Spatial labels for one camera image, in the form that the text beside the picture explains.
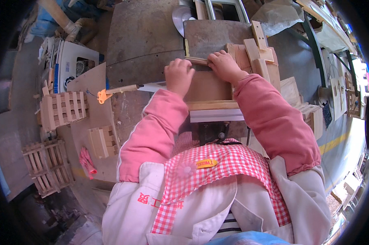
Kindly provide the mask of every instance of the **left hand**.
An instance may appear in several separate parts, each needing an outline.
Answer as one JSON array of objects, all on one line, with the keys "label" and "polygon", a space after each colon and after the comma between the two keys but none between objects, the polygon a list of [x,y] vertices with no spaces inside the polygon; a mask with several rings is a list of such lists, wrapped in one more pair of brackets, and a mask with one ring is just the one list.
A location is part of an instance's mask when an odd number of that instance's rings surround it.
[{"label": "left hand", "polygon": [[187,94],[195,73],[193,68],[188,70],[191,66],[188,60],[175,59],[164,67],[167,90],[178,94],[182,99]]}]

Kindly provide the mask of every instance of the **striped shirt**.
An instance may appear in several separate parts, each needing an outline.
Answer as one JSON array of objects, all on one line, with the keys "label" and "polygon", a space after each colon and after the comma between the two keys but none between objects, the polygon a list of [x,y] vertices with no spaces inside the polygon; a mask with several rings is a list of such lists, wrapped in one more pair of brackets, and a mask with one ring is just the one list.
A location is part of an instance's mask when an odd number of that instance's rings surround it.
[{"label": "striped shirt", "polygon": [[240,229],[239,224],[237,223],[235,217],[230,210],[224,220],[224,223],[222,223],[219,231],[217,231],[216,235],[214,235],[212,239],[222,238],[240,232],[242,232],[242,229]]}]

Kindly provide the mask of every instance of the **yellow floor line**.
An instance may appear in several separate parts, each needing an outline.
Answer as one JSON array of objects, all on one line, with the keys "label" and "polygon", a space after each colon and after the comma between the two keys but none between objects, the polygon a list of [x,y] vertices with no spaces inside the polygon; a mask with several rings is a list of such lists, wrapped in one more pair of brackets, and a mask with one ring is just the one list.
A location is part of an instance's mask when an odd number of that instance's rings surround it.
[{"label": "yellow floor line", "polygon": [[339,145],[341,142],[347,139],[347,133],[341,135],[340,137],[324,144],[319,147],[319,151],[321,152],[321,155],[325,154],[326,152],[330,151],[337,145]]}]

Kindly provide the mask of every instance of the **circular saw blade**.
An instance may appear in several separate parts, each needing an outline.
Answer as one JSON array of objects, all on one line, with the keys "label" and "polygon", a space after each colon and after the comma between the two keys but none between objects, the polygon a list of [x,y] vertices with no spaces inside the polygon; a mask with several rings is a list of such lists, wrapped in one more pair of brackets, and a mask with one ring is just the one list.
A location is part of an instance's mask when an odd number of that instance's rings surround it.
[{"label": "circular saw blade", "polygon": [[192,9],[186,5],[178,5],[172,11],[172,21],[178,32],[184,37],[183,22],[196,16],[192,13]]}]

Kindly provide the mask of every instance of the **right hand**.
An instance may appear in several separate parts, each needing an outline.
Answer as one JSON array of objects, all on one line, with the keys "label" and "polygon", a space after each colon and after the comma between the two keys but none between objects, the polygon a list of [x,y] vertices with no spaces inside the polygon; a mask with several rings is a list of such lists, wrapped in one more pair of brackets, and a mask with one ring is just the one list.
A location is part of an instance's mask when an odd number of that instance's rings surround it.
[{"label": "right hand", "polygon": [[210,54],[207,59],[211,61],[209,67],[217,76],[234,86],[237,86],[238,82],[248,75],[246,71],[239,68],[232,56],[224,50]]}]

